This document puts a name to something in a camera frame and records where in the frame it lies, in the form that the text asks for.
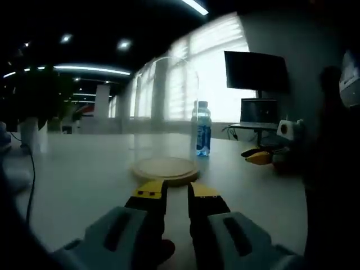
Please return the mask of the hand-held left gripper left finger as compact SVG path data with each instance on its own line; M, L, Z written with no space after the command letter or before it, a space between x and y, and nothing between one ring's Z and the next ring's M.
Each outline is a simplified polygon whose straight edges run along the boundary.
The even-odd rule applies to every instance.
M52 253L62 269L157 269L168 185L153 180L137 188L76 239Z

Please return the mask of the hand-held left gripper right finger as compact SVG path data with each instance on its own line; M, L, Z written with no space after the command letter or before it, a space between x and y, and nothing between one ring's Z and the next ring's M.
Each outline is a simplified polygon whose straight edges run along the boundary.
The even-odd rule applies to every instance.
M190 235L198 269L306 269L304 258L243 214L230 211L216 190L188 184Z

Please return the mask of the person's left hand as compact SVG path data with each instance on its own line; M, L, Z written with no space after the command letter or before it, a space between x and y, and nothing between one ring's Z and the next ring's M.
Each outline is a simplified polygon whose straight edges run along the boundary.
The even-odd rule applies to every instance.
M161 254L160 262L162 264L172 257L176 249L176 246L173 241L168 239L162 239L161 241Z

